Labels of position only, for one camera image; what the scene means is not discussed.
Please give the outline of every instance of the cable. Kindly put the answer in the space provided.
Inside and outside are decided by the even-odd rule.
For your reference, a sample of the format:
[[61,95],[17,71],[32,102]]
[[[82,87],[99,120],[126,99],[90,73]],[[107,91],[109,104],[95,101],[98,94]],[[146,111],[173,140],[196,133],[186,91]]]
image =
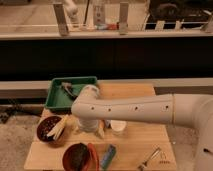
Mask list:
[[87,22],[87,15],[88,15],[89,4],[90,4],[90,0],[87,0],[87,6],[86,6],[85,15],[84,15],[84,23],[83,23],[83,25],[86,25],[86,22]]

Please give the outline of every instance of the black panel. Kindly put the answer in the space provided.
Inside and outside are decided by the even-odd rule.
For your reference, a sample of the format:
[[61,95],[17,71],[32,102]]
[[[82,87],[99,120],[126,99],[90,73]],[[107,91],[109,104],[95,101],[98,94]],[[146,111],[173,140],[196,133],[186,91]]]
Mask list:
[[0,81],[212,77],[213,37],[0,41]]
[[116,72],[122,77],[212,77],[213,38],[117,40]]
[[113,69],[113,48],[106,40],[1,41],[0,79],[107,74]]

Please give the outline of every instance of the white cup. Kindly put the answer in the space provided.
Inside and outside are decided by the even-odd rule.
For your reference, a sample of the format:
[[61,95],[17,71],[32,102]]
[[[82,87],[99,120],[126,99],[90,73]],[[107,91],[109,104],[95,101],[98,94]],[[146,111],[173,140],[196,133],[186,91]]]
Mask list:
[[115,135],[123,135],[123,132],[124,132],[126,126],[127,126],[127,122],[126,121],[111,120],[110,125],[111,125],[113,133]]

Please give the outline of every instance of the wooden cutting board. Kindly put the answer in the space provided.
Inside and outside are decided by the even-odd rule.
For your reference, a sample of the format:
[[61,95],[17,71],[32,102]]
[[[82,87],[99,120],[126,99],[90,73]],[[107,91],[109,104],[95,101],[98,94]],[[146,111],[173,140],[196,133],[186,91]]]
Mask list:
[[[128,97],[141,97],[155,95],[151,84],[142,83],[99,83],[101,98],[116,99]],[[44,109],[42,118],[53,115]],[[74,132],[77,119],[70,116],[67,127],[60,139],[51,144],[39,141],[35,135],[28,157],[25,162],[25,170],[63,170],[62,158],[68,147],[75,143],[93,143],[100,159],[110,144],[116,147],[116,155],[108,170],[131,171],[148,158],[148,156],[160,147],[162,152],[150,161],[146,170],[175,171],[176,161],[172,147],[164,125],[147,124],[142,122],[128,122],[123,135],[114,135],[111,129],[105,132],[105,138],[100,139],[93,133]]]

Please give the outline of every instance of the blue marker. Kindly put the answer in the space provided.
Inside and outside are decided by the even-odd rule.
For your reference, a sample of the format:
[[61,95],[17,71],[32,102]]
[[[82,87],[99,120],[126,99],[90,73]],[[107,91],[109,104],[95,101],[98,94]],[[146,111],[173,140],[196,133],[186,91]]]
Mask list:
[[104,154],[103,159],[100,162],[101,168],[103,170],[106,170],[108,168],[115,154],[116,148],[113,145],[110,145],[107,152]]

